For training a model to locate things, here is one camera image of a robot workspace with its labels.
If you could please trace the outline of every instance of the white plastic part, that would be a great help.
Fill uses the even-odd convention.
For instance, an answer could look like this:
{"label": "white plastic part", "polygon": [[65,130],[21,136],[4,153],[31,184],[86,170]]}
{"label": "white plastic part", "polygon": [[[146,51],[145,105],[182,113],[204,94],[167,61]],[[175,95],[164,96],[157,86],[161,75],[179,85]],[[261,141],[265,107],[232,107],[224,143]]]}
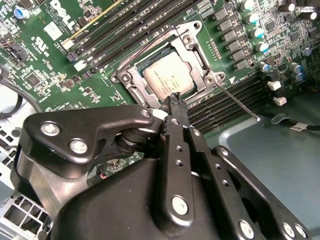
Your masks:
{"label": "white plastic part", "polygon": [[273,101],[275,104],[277,104],[280,107],[287,103],[287,99],[284,96],[283,97],[274,97]]}
{"label": "white plastic part", "polygon": [[272,91],[276,91],[281,88],[280,81],[268,81],[267,85]]}

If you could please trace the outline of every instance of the hole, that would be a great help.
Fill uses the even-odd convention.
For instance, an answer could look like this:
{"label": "hole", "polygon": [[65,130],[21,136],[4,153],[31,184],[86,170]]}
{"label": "hole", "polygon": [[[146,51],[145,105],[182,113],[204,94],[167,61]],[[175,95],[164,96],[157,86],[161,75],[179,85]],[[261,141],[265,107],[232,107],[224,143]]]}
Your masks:
{"label": "hole", "polygon": [[16,206],[12,205],[9,210],[5,213],[4,218],[8,219],[13,224],[19,226],[23,219],[25,218],[26,214],[21,211]]}
{"label": "hole", "polygon": [[6,157],[6,158],[2,161],[2,163],[3,163],[4,165],[6,165],[10,160],[11,160],[10,157]]}
{"label": "hole", "polygon": [[19,196],[19,197],[17,197],[17,198],[14,200],[14,203],[17,204],[17,205],[19,205],[19,204],[22,202],[23,199],[24,199],[23,196]]}
{"label": "hole", "polygon": [[32,216],[34,216],[35,218],[37,218],[39,216],[40,212],[41,212],[41,210],[38,207],[33,206],[33,208],[30,211],[30,214]]}
{"label": "hole", "polygon": [[20,134],[21,134],[21,131],[18,130],[18,129],[14,129],[14,130],[12,130],[12,132],[11,132],[11,135],[12,135],[13,137],[15,137],[15,138],[20,137]]}
{"label": "hole", "polygon": [[25,200],[23,201],[23,203],[21,204],[20,207],[21,207],[23,210],[25,210],[25,211],[28,212],[28,211],[30,210],[31,206],[32,206],[32,203],[25,199]]}
{"label": "hole", "polygon": [[10,152],[9,157],[13,158],[16,154],[17,154],[17,152],[15,150],[13,150],[12,152]]}
{"label": "hole", "polygon": [[179,167],[182,167],[184,164],[182,163],[182,161],[180,161],[180,160],[177,160],[176,162],[175,162],[175,164],[177,165],[177,166],[179,166]]}
{"label": "hole", "polygon": [[30,231],[33,234],[37,234],[40,227],[41,227],[41,224],[29,216],[26,217],[26,219],[24,220],[21,226],[23,230]]}
{"label": "hole", "polygon": [[6,133],[5,131],[1,130],[1,131],[0,131],[0,135],[3,136],[3,137],[5,137],[5,136],[7,135],[7,133]]}
{"label": "hole", "polygon": [[223,185],[225,185],[226,187],[229,187],[229,183],[226,180],[222,181]]}
{"label": "hole", "polygon": [[197,22],[195,24],[193,24],[193,26],[194,26],[195,29],[199,29],[200,28],[200,24],[197,23]]}
{"label": "hole", "polygon": [[6,139],[7,139],[10,143],[12,143],[13,140],[14,140],[14,139],[13,139],[12,137],[10,137],[10,136],[7,136]]}

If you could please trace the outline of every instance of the black cable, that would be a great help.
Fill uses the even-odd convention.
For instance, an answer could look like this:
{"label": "black cable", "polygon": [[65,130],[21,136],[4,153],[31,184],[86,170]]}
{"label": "black cable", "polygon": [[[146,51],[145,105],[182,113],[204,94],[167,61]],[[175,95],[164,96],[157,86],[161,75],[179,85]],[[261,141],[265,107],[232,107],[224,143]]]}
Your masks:
{"label": "black cable", "polygon": [[8,119],[10,118],[13,114],[15,114],[16,112],[19,111],[19,109],[21,108],[22,106],[22,102],[24,101],[24,98],[22,96],[20,96],[18,94],[18,98],[16,100],[16,104],[14,106],[14,108],[10,111],[10,112],[0,112],[0,120],[3,120],[3,119]]}
{"label": "black cable", "polygon": [[35,111],[37,113],[41,113],[42,112],[42,109],[38,105],[37,100],[35,100],[31,95],[29,95],[29,94],[23,92],[22,90],[20,90],[18,87],[13,85],[11,82],[6,80],[6,78],[2,78],[0,80],[0,84],[2,84],[3,86],[6,86],[7,88],[9,88],[12,91],[14,91],[15,93],[17,93],[22,98],[24,98],[35,109]]}

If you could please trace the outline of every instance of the black ram slot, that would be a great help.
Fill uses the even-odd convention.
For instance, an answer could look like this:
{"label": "black ram slot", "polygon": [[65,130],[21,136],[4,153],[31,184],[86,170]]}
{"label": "black ram slot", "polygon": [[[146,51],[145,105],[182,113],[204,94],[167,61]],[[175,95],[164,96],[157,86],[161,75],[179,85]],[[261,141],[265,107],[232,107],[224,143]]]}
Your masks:
{"label": "black ram slot", "polygon": [[[261,108],[263,108],[266,104],[268,103],[268,101],[265,102],[256,102],[254,104],[252,104],[250,106],[252,111],[257,111]],[[209,132],[212,132],[220,127],[223,127],[224,125],[242,117],[246,115],[246,112],[244,110],[239,110],[238,112],[234,112],[231,113],[226,119],[220,121],[220,122],[216,122],[214,124],[209,123],[206,127],[203,127],[201,129],[198,129],[202,134],[207,134]]]}
{"label": "black ram slot", "polygon": [[[128,7],[128,5],[131,4],[128,3],[126,5],[123,5],[119,10],[112,12],[113,14],[106,16],[102,22],[100,22],[99,24],[93,26],[93,28],[91,28],[88,32],[84,33],[84,34],[80,34],[76,39],[73,40],[73,43],[75,44],[75,46],[77,46],[79,43],[81,43],[83,40],[89,38],[91,35],[95,34],[97,31],[99,31],[100,29],[102,29],[103,27],[105,27],[108,23],[110,23],[110,21],[117,16],[120,12],[122,12],[125,8]],[[128,17],[130,14],[132,14],[135,9],[139,6],[136,5],[134,6],[130,11],[128,11],[126,14],[124,14],[122,17],[126,16]]]}
{"label": "black ram slot", "polygon": [[[258,102],[259,100],[264,99],[265,96],[266,95],[263,92],[260,92],[259,94],[255,94],[254,96],[241,99],[241,102],[248,107],[251,102]],[[227,106],[220,107],[212,111],[205,118],[198,120],[197,122],[191,121],[190,123],[196,128],[202,128],[203,125],[206,125],[208,122],[218,121],[219,118],[225,116],[226,113],[238,111],[240,109],[242,108],[237,103],[231,102]]]}
{"label": "black ram slot", "polygon": [[[248,96],[250,94],[254,94],[255,92],[261,90],[261,86],[259,85],[250,85],[246,89],[240,90],[238,92],[233,93],[233,95],[237,98],[240,99],[242,97]],[[203,116],[207,115],[212,108],[216,105],[223,105],[225,104],[225,101],[228,100],[229,102],[232,100],[230,97],[228,97],[225,94],[219,94],[218,98],[216,101],[212,102],[211,104],[206,104],[205,107],[199,109],[197,112],[194,112],[192,115],[188,115],[189,120],[193,121],[198,118],[202,118]]]}
{"label": "black ram slot", "polygon": [[[87,51],[89,51],[90,49],[96,47],[98,44],[102,43],[105,39],[109,38],[112,35],[115,35],[116,32],[118,32],[121,29],[124,29],[125,32],[123,32],[122,34],[117,35],[116,37],[114,37],[111,42],[110,45],[113,45],[114,43],[117,43],[119,40],[118,39],[123,39],[125,36],[127,36],[130,32],[130,29],[135,29],[138,28],[142,23],[144,22],[145,19],[150,18],[150,16],[152,16],[152,12],[155,12],[158,7],[155,7],[154,9],[152,9],[149,13],[151,13],[151,15],[147,14],[145,16],[143,16],[138,22],[136,22],[135,24],[133,24],[132,26],[130,26],[130,29],[125,29],[125,25],[132,21],[134,18],[137,18],[140,14],[142,10],[145,10],[147,8],[149,8],[151,5],[154,5],[155,3],[157,3],[159,0],[153,0],[151,2],[148,1],[143,1],[141,4],[137,5],[137,9],[136,12],[134,13],[133,16],[132,12],[127,12],[127,14],[124,14],[122,17],[117,18],[116,20],[114,20],[112,22],[111,27],[109,27],[108,29],[106,29],[106,31],[100,33],[98,36],[95,36],[93,38],[91,38],[90,40],[88,40],[87,42],[85,42],[80,48],[78,48],[75,53],[76,55],[79,57],[82,54],[86,53]],[[95,53],[100,53],[100,51],[102,51],[102,49],[97,49],[95,51]]]}
{"label": "black ram slot", "polygon": [[161,18],[159,21],[156,22],[156,24],[152,25],[150,28],[142,31],[139,35],[136,37],[130,39],[128,42],[126,42],[122,47],[115,49],[110,54],[105,56],[100,62],[96,63],[93,67],[91,67],[88,71],[86,71],[82,76],[84,79],[91,78],[92,75],[96,74],[99,69],[103,69],[109,62],[117,59],[123,52],[127,51],[131,47],[133,47],[135,44],[140,42],[142,39],[146,38],[150,35],[150,33],[154,32],[155,30],[161,28],[163,25],[167,24],[168,21],[183,11],[187,10],[194,4],[198,3],[200,0],[188,0],[185,3],[181,4],[179,7],[177,7],[175,10],[169,12],[163,18]]}

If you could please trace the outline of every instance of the silver screw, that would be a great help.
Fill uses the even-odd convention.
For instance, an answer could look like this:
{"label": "silver screw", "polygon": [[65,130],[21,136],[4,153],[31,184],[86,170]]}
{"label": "silver screw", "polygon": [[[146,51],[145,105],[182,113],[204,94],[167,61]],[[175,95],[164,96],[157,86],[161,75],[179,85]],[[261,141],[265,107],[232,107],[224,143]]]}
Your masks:
{"label": "silver screw", "polygon": [[294,238],[296,235],[295,235],[295,232],[293,231],[293,229],[290,227],[290,225],[288,223],[283,223],[283,228],[286,232],[286,234],[289,235],[289,237],[291,238]]}
{"label": "silver screw", "polygon": [[304,231],[304,229],[300,225],[296,224],[295,229],[298,231],[298,233],[301,234],[302,237],[304,237],[305,239],[307,238],[306,232]]}
{"label": "silver screw", "polygon": [[177,125],[177,126],[179,125],[178,120],[175,119],[175,118],[172,118],[172,119],[171,119],[171,122],[173,122],[174,125]]}
{"label": "silver screw", "polygon": [[142,110],[142,111],[141,111],[141,114],[142,114],[143,116],[145,116],[146,118],[150,118],[150,113],[149,113],[147,110]]}
{"label": "silver screw", "polygon": [[188,212],[187,203],[179,196],[175,196],[172,198],[172,207],[179,215],[186,215]]}
{"label": "silver screw", "polygon": [[45,123],[40,129],[41,132],[50,137],[57,136],[60,133],[60,128],[53,123]]}
{"label": "silver screw", "polygon": [[223,155],[228,156],[228,152],[227,150],[225,150],[224,148],[220,148],[220,151],[222,152]]}
{"label": "silver screw", "polygon": [[193,129],[193,132],[196,136],[200,136],[200,132],[197,129]]}
{"label": "silver screw", "polygon": [[240,229],[242,233],[248,238],[248,239],[254,239],[255,233],[252,230],[252,227],[249,223],[247,223],[245,220],[241,220],[239,222]]}
{"label": "silver screw", "polygon": [[185,35],[182,40],[185,44],[189,44],[192,42],[192,37],[190,35]]}
{"label": "silver screw", "polygon": [[84,154],[88,150],[88,145],[81,140],[72,140],[69,147],[76,154]]}

